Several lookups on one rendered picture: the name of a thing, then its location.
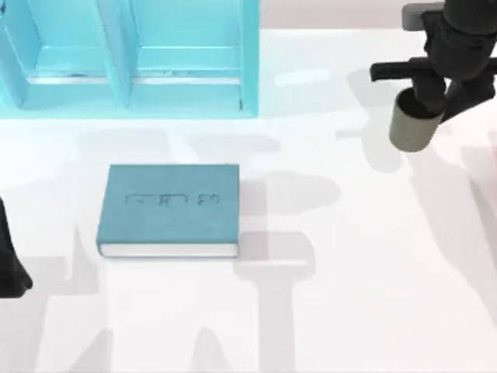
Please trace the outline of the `grey-green cup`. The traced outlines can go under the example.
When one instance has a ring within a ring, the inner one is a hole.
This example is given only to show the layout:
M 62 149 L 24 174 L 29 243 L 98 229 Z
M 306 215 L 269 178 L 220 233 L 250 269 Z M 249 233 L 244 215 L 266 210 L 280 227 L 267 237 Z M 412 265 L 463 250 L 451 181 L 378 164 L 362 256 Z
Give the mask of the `grey-green cup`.
M 444 115 L 441 109 L 430 111 L 415 96 L 413 88 L 396 95 L 389 127 L 389 140 L 401 152 L 420 152 L 431 142 Z

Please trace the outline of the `pale grey rounded box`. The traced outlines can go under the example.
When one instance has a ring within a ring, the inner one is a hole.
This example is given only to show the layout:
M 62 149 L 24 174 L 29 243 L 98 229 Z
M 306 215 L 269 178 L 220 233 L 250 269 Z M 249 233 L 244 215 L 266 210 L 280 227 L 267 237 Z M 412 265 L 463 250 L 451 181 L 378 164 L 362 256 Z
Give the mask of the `pale grey rounded box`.
M 404 31 L 415 32 L 424 29 L 422 14 L 426 7 L 421 3 L 408 3 L 401 8 L 401 27 Z

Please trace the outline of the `light blue rack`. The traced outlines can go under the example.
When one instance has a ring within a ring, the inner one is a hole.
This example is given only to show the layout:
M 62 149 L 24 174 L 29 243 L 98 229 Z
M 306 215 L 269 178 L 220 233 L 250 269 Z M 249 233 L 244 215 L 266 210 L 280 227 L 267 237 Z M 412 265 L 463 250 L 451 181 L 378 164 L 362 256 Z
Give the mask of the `light blue rack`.
M 0 118 L 250 118 L 261 0 L 0 0 Z

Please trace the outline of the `teal book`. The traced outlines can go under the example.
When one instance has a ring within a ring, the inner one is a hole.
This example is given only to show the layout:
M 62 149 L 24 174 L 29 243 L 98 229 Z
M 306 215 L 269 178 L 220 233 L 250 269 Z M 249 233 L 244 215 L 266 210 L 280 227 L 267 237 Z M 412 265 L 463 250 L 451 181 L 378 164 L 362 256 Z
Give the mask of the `teal book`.
M 96 235 L 105 258 L 235 258 L 240 169 L 235 164 L 109 167 Z

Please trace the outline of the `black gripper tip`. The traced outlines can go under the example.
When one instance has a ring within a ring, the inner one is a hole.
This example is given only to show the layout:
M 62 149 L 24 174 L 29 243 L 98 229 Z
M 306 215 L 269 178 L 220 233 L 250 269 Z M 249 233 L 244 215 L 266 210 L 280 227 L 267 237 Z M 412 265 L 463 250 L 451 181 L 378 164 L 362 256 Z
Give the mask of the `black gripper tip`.
M 5 205 L 0 198 L 0 298 L 21 298 L 32 287 L 33 280 L 12 244 Z

